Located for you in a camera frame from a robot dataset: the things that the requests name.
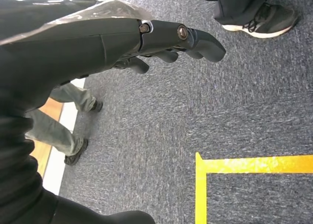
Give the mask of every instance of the black pants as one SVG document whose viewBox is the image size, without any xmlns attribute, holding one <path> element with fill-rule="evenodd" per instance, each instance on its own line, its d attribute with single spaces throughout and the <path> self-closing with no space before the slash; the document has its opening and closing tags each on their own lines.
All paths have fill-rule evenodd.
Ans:
<svg viewBox="0 0 313 224">
<path fill-rule="evenodd" d="M 253 19 L 265 0 L 209 0 L 218 1 L 214 18 L 222 25 L 244 25 Z"/>
</svg>

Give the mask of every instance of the wooden floor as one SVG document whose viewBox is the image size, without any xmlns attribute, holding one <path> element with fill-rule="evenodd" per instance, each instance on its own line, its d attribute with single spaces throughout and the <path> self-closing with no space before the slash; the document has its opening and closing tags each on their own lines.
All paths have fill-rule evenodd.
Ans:
<svg viewBox="0 0 313 224">
<path fill-rule="evenodd" d="M 59 103 L 49 98 L 46 104 L 40 108 L 40 110 L 58 121 L 61 114 L 62 107 L 63 103 Z M 35 141 L 35 150 L 33 150 L 31 155 L 38 160 L 38 172 L 41 177 L 44 177 L 44 175 L 51 151 L 51 145 Z"/>
</svg>

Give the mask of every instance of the black sneaker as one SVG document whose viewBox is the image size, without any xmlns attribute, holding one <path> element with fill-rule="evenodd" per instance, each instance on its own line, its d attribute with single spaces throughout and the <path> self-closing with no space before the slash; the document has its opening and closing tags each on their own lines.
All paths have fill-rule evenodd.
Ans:
<svg viewBox="0 0 313 224">
<path fill-rule="evenodd" d="M 298 14 L 282 5 L 263 3 L 250 22 L 242 25 L 222 25 L 229 31 L 244 31 L 257 38 L 277 37 L 293 28 Z"/>
<path fill-rule="evenodd" d="M 96 100 L 94 106 L 90 110 L 91 112 L 100 112 L 103 109 L 103 103 L 101 101 Z"/>
<path fill-rule="evenodd" d="M 67 165 L 70 165 L 70 166 L 73 166 L 75 165 L 79 158 L 81 157 L 81 155 L 84 152 L 88 144 L 88 140 L 84 138 L 84 142 L 83 145 L 81 146 L 81 148 L 76 154 L 73 155 L 73 156 L 66 156 L 66 158 L 64 159 L 64 163 L 67 164 Z"/>
</svg>

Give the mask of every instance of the white shoe sole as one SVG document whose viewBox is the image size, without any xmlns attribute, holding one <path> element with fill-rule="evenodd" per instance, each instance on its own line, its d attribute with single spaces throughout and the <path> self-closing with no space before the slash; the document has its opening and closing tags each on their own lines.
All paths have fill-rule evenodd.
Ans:
<svg viewBox="0 0 313 224">
<path fill-rule="evenodd" d="M 278 32 L 273 32 L 273 33 L 257 33 L 257 32 L 249 32 L 248 29 L 247 28 L 243 28 L 242 26 L 238 26 L 238 25 L 222 25 L 222 26 L 227 31 L 232 31 L 232 32 L 243 31 L 249 35 L 251 35 L 253 37 L 261 38 L 261 39 L 278 37 L 285 32 L 287 32 L 293 27 L 293 25 L 291 25 L 290 27 L 285 28 L 284 30 L 281 30 Z"/>
</svg>

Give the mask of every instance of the gray pants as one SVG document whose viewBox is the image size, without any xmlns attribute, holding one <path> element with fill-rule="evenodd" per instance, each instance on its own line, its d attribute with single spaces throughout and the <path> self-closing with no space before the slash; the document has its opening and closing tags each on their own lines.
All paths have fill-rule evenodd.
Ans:
<svg viewBox="0 0 313 224">
<path fill-rule="evenodd" d="M 80 112 L 90 111 L 96 101 L 91 91 L 78 88 L 72 83 L 54 89 L 50 97 L 60 103 L 74 102 Z M 28 112 L 26 117 L 34 121 L 34 127 L 26 134 L 27 138 L 54 146 L 67 156 L 78 153 L 83 144 L 82 137 L 74 136 L 58 121 L 40 110 Z"/>
</svg>

